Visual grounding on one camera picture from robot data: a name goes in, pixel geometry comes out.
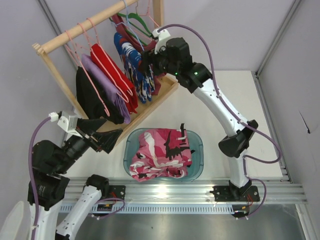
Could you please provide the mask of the blue patterned trousers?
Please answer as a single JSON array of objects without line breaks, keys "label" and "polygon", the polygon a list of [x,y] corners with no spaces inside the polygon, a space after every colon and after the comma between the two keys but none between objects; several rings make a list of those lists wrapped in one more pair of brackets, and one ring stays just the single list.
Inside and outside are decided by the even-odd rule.
[{"label": "blue patterned trousers", "polygon": [[118,32],[114,34],[113,41],[123,63],[125,74],[133,83],[138,99],[143,104],[147,101],[151,102],[155,91],[154,78],[149,71],[143,73],[139,70],[141,54]]}]

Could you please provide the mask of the light blue wire hanger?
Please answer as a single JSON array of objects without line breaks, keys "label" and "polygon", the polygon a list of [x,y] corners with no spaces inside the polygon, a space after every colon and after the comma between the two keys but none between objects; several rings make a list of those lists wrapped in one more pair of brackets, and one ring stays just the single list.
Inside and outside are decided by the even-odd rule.
[{"label": "light blue wire hanger", "polygon": [[[143,49],[143,52],[144,51],[149,51],[151,49],[153,49],[155,46],[156,46],[156,42],[151,38],[151,31],[148,29],[146,23],[144,22],[144,20],[142,19],[142,17],[138,16],[136,13],[134,12],[131,12],[129,13],[129,10],[128,10],[128,4],[127,4],[127,1],[126,0],[123,0],[124,2],[124,6],[125,6],[125,10],[126,10],[126,14],[122,14],[122,13],[116,13],[116,14],[119,14],[123,21],[124,21],[124,24],[128,27],[129,29],[129,34],[131,36],[133,36],[136,40],[138,40],[138,42],[140,43],[142,49]],[[138,26],[136,26],[134,23],[132,23],[130,21],[130,19],[134,19],[136,21],[138,21],[141,26],[144,28],[144,30],[142,30],[141,28],[139,28]],[[142,33],[143,35],[145,35],[145,37],[147,39],[150,40],[150,43],[146,44],[144,43],[137,34],[139,33]]]}]

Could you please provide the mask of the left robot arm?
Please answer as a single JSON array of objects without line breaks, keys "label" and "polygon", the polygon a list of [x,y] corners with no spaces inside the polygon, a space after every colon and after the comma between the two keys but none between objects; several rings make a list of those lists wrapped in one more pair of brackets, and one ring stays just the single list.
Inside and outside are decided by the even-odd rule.
[{"label": "left robot arm", "polygon": [[[64,175],[88,150],[110,153],[122,134],[122,129],[98,132],[105,120],[75,118],[63,123],[60,113],[49,114],[34,130],[29,143],[28,170],[30,182],[27,201],[31,226],[30,240],[73,240],[93,206],[103,202],[121,202],[124,198],[112,194],[109,179],[93,174],[86,180],[80,198],[67,217],[57,224],[57,218],[70,182]],[[41,127],[57,122],[70,138],[62,147],[49,140],[35,143]]]}]

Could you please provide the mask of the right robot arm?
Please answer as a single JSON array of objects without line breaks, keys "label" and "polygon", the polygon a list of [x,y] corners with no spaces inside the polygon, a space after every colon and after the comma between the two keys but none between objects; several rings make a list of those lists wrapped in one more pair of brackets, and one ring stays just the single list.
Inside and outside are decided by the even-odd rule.
[{"label": "right robot arm", "polygon": [[178,83],[200,99],[217,118],[226,133],[218,147],[228,158],[231,177],[227,186],[218,186],[212,194],[216,201],[245,201],[252,181],[246,177],[243,157],[259,126],[257,121],[247,120],[223,99],[223,93],[213,81],[213,74],[204,64],[193,61],[189,45],[182,37],[143,51],[138,69],[150,75],[149,68],[156,75],[175,76]]}]

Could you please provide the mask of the pink hanger with black garment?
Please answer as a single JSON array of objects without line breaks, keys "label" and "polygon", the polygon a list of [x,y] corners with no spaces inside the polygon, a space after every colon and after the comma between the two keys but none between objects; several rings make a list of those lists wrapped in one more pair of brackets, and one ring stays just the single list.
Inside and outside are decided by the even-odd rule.
[{"label": "pink hanger with black garment", "polygon": [[76,59],[78,60],[80,66],[82,67],[85,75],[87,76],[87,78],[88,78],[88,80],[89,80],[92,88],[94,89],[94,91],[95,91],[95,93],[96,93],[99,101],[100,101],[101,104],[103,105],[104,112],[106,113],[106,115],[107,115],[108,117],[110,117],[110,112],[109,112],[109,110],[108,110],[105,102],[104,102],[103,99],[101,98],[101,96],[100,96],[100,94],[99,94],[99,91],[97,90],[95,84],[93,83],[90,75],[88,74],[87,70],[85,69],[85,67],[84,67],[84,65],[83,65],[83,63],[82,63],[82,61],[81,61],[81,59],[80,59],[80,57],[79,57],[79,55],[78,55],[76,44],[74,43],[73,39],[71,38],[69,32],[68,32],[67,30],[65,30],[64,32],[67,34],[67,36],[68,36],[68,38],[69,38],[69,41],[72,43],[73,51],[74,51],[74,53],[75,53]]}]

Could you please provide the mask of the pink hanger with purple garment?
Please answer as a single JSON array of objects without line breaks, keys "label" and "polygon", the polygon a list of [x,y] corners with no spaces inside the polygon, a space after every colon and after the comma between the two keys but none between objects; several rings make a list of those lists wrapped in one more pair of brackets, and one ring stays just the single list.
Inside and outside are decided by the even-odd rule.
[{"label": "pink hanger with purple garment", "polygon": [[[101,59],[97,56],[96,52],[93,49],[93,45],[92,42],[90,40],[90,36],[88,35],[88,33],[86,32],[85,28],[83,27],[83,25],[81,23],[77,23],[81,29],[83,30],[83,33],[87,39],[88,42],[88,46],[89,46],[89,50],[92,53],[92,55],[94,56],[94,58],[97,60],[98,62],[98,66],[99,68],[106,73],[107,77],[111,80],[111,82],[113,83],[113,85],[119,90],[119,96],[124,100],[125,103],[129,103],[129,98],[127,93],[132,94],[131,89],[129,88],[129,86],[127,85],[127,83],[124,81],[124,79],[122,78],[120,72],[117,70],[116,66],[112,63],[110,57],[107,55],[107,53],[104,51],[104,49],[101,47],[101,45],[99,43],[97,43],[98,48],[102,51],[102,53],[104,54],[107,62],[110,64],[111,68],[106,68],[105,64],[101,61]],[[124,86],[126,87],[126,90],[123,90],[121,88],[121,84],[118,85],[118,83],[122,82],[124,84]]]}]

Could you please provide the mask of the pink hanger with red garment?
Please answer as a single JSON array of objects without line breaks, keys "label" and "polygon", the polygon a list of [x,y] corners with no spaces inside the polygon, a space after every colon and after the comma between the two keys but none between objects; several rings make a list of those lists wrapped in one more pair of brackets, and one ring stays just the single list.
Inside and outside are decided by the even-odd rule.
[{"label": "pink hanger with red garment", "polygon": [[94,55],[94,59],[99,62],[98,66],[102,67],[103,72],[106,73],[107,77],[121,92],[121,97],[126,103],[128,103],[128,96],[132,97],[134,95],[132,92],[133,85],[131,83],[128,84],[129,80],[127,79],[125,74],[118,68],[118,66],[103,49],[96,26],[93,21],[90,18],[87,18],[87,20],[91,23],[96,36],[96,43],[91,47],[91,52]]}]

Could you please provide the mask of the maroon tank top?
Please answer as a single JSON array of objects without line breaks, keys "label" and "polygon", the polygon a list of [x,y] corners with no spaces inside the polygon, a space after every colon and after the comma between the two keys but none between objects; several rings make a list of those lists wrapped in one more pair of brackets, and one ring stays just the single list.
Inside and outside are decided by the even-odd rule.
[{"label": "maroon tank top", "polygon": [[[139,41],[135,39],[132,35],[129,34],[129,27],[125,25],[124,20],[120,16],[120,14],[115,14],[111,17],[112,21],[116,25],[116,31],[121,34],[125,40],[127,40],[139,53],[142,53],[144,50],[140,45]],[[153,82],[155,83],[155,90],[153,91],[152,95],[158,95],[161,89],[161,83],[158,80],[158,76],[153,77]]]}]

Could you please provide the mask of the black garment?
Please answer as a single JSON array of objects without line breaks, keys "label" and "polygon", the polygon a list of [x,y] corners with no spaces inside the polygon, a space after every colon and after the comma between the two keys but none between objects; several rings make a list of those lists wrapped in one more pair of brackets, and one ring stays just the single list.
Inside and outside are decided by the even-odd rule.
[{"label": "black garment", "polygon": [[110,117],[108,117],[104,111],[104,107],[98,99],[95,90],[93,89],[91,83],[89,82],[84,70],[82,67],[78,67],[76,71],[76,97],[77,100],[88,116],[89,119],[99,119],[106,118],[108,121],[113,122],[114,124],[123,124],[124,117],[121,115],[118,108],[108,100],[106,94],[103,92],[102,87],[98,85],[98,82],[95,78],[89,73],[90,78],[92,79],[95,87],[97,88],[101,98],[103,99],[105,105],[107,106]]}]

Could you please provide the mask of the wooden clothes rack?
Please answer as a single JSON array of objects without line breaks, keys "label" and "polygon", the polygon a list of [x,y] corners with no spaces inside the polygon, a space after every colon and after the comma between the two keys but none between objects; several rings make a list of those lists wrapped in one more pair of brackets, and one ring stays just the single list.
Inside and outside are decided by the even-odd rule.
[{"label": "wooden clothes rack", "polygon": [[[65,82],[64,78],[56,68],[55,64],[51,60],[49,54],[59,47],[65,47],[70,41],[82,35],[85,31],[96,27],[102,22],[109,19],[109,17],[119,13],[124,10],[126,7],[135,4],[135,0],[120,0],[112,6],[98,12],[89,19],[83,21],[80,25],[76,25],[69,30],[59,34],[48,42],[40,45],[35,43],[32,45],[37,55],[40,56],[47,66],[49,72],[57,82],[58,86],[68,98],[70,103],[75,108],[75,112],[84,119],[87,119],[83,108],[80,106],[75,95],[72,93],[71,89]],[[122,124],[120,127],[123,129],[121,136],[118,138],[117,143],[119,144],[124,140],[133,130],[135,130],[148,116],[150,116],[162,103],[165,102],[179,87],[176,80],[169,76],[162,76],[160,78],[161,88],[159,94],[150,103],[140,103],[137,108],[137,113],[133,115],[133,120],[129,124]]]}]

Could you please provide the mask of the red garment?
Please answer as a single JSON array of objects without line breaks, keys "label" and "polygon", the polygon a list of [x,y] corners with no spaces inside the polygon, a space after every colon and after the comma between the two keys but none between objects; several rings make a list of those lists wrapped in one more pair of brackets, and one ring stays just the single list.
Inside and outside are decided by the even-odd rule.
[{"label": "red garment", "polygon": [[118,89],[118,95],[124,100],[129,113],[137,114],[138,112],[136,111],[136,108],[138,107],[138,97],[132,82],[120,70],[117,64],[105,52],[100,44],[95,43],[91,46],[90,56],[92,61]]}]

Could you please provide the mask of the purple garment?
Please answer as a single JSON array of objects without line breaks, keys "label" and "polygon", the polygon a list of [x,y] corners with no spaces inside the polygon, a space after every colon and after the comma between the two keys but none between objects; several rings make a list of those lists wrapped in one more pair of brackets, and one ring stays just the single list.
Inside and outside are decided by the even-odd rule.
[{"label": "purple garment", "polygon": [[85,70],[91,74],[97,81],[98,85],[102,87],[107,99],[111,101],[120,111],[120,114],[124,117],[124,123],[129,124],[131,122],[131,117],[125,101],[120,96],[121,92],[103,73],[103,71],[92,61],[92,58],[89,55],[82,54],[81,62]]}]

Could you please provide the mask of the pink camouflage garment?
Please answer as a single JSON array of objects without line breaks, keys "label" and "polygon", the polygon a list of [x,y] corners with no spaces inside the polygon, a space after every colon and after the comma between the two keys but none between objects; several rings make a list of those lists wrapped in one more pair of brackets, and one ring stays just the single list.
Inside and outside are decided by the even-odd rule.
[{"label": "pink camouflage garment", "polygon": [[153,128],[138,137],[139,148],[129,166],[130,176],[138,182],[155,178],[182,179],[193,164],[187,130]]}]

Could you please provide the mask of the teal plastic basket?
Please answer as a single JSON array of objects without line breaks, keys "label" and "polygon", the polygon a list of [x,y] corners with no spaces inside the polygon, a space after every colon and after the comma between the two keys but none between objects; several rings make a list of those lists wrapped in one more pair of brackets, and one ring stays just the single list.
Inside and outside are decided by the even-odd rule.
[{"label": "teal plastic basket", "polygon": [[[129,167],[132,163],[132,158],[139,148],[139,135],[146,130],[154,128],[139,128],[134,130],[127,138],[124,157],[123,157],[123,167],[125,172],[131,177],[129,173]],[[151,180],[156,181],[175,181],[175,182],[191,182],[196,180],[204,169],[204,146],[203,141],[200,136],[191,131],[187,130],[187,136],[189,140],[190,148],[193,150],[192,153],[192,165],[188,168],[188,176],[181,179],[174,179],[168,177],[157,177]]]}]

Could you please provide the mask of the aluminium mounting rail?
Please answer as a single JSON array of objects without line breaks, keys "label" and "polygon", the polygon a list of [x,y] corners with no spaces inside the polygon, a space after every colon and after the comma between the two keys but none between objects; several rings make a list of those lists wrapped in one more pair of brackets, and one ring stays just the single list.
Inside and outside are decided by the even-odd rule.
[{"label": "aluminium mounting rail", "polygon": [[[111,185],[125,186],[125,201],[129,204],[206,204],[214,203],[210,193],[217,185],[227,185],[226,178],[191,182],[151,180],[137,182],[110,179]],[[306,204],[303,186],[288,181],[265,180],[266,204]]]}]

